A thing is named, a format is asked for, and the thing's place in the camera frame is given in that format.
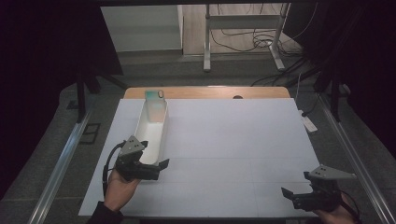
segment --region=gray carpet floor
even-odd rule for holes
[[[279,74],[270,55],[267,54],[213,55],[210,73],[203,71],[202,57],[183,57],[177,53],[170,55],[122,53],[120,61],[124,76],[115,77],[134,87],[250,86],[258,78]],[[284,62],[286,66],[290,66],[295,61],[295,58],[287,58]],[[309,65],[293,72],[289,77],[280,79],[277,84],[282,84],[288,78],[297,77],[307,67]],[[312,89],[315,78],[311,77],[301,82],[298,87],[289,88],[292,97],[295,97],[297,89],[299,90],[296,104],[304,111],[309,110],[317,100],[317,95]],[[102,89],[96,96],[94,110],[89,120],[89,127],[97,129],[98,134],[96,137],[92,134],[85,134],[81,137],[45,223],[85,223],[88,219],[79,217],[78,210],[91,182],[118,102],[124,94],[124,91],[114,84],[100,77],[98,80]],[[271,85],[271,81],[272,79],[268,78],[258,85],[263,85],[266,82],[268,82],[266,85]],[[73,106],[70,108],[70,105],[75,104],[76,101],[76,86],[64,89],[60,96],[58,110],[45,135],[0,202],[1,223],[26,223],[32,215],[78,118],[78,111]],[[389,207],[395,208],[396,160],[356,116],[347,104],[347,98],[341,98],[339,106],[340,118],[350,139],[355,144],[375,183],[381,189]],[[318,160],[333,168],[354,173],[322,107],[323,105],[318,102],[308,116],[318,127],[317,133],[309,134]],[[339,185],[357,201],[364,223],[381,222],[359,180],[340,181]],[[133,223],[133,221],[126,219],[123,223]],[[287,223],[299,222],[288,220]]]

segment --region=metal frame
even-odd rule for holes
[[[210,71],[210,30],[220,29],[276,29],[269,50],[274,58],[278,71],[284,71],[285,65],[279,57],[277,43],[285,24],[286,14],[290,3],[282,7],[280,15],[238,15],[238,16],[210,16],[209,5],[206,5],[205,15],[205,50],[204,71]]]
[[[73,131],[71,132],[69,139],[64,146],[64,150],[62,151],[59,160],[57,161],[55,168],[52,171],[52,174],[47,182],[46,187],[43,190],[43,193],[38,200],[38,203],[35,206],[35,210],[29,218],[28,223],[43,223],[47,213],[50,210],[50,206],[55,198],[56,193],[58,192],[59,187],[61,186],[62,180],[64,179],[64,174],[66,173],[67,167],[73,157],[75,149],[78,145],[79,138],[82,136],[84,132],[85,126],[88,123],[88,119],[91,116],[93,111],[93,104],[95,102],[96,96],[91,95],[88,98],[88,106],[85,116],[81,120],[80,123],[76,123]]]
[[[319,96],[320,102],[322,103],[322,109],[326,114],[326,117],[330,124],[332,125],[332,129],[336,134],[339,142],[341,143],[346,156],[349,159],[356,175],[358,176],[362,186],[364,187],[367,195],[369,196],[375,211],[378,213],[379,218],[382,223],[394,224],[396,223],[395,217],[389,209],[388,203],[382,195],[378,185],[374,182],[373,178],[370,176],[367,168],[364,166],[357,150],[353,146],[349,137],[347,136],[346,131],[344,130],[341,122],[338,122],[332,112],[329,109],[329,103],[325,98]]]

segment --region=white table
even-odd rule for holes
[[[293,99],[167,102],[163,159],[170,159],[169,167],[158,181],[141,182],[121,210],[125,216],[312,216],[295,210],[280,189],[311,192],[303,171],[318,167]],[[109,151],[134,133],[143,103],[142,99],[120,101],[81,216],[90,216],[97,201],[103,200],[103,165]]]

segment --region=metal rail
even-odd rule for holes
[[[52,171],[49,181],[47,182],[47,185],[44,188],[43,193],[41,194],[28,223],[36,224],[44,222],[47,213],[50,210],[50,206],[52,205],[53,199],[55,198],[62,180],[64,179],[64,174],[66,173],[67,167],[78,145],[78,140],[84,132],[88,119],[91,116],[95,99],[96,96],[93,95],[88,97],[88,106],[85,116],[83,117],[82,121],[80,123],[76,123],[75,127],[73,128],[73,131],[71,132],[69,139],[64,146],[64,150],[62,151],[62,154]]]
[[[395,217],[389,209],[388,203],[382,195],[378,185],[374,182],[373,178],[370,176],[367,168],[364,166],[359,154],[357,153],[355,147],[347,136],[341,122],[337,122],[332,116],[332,112],[329,109],[329,102],[319,96],[320,102],[322,103],[322,108],[334,133],[336,134],[338,140],[340,141],[354,171],[356,172],[362,186],[366,190],[375,211],[378,213],[379,218],[384,224],[395,224]]]

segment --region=hand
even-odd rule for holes
[[[108,178],[104,205],[114,212],[119,212],[120,209],[131,200],[132,196],[134,196],[134,191],[139,183],[139,179],[126,181],[120,173],[114,169]]]
[[[349,205],[347,198],[344,194],[341,194],[343,201]],[[341,205],[339,205],[334,211],[328,213],[322,210],[313,211],[317,214],[324,224],[353,224],[353,216]]]

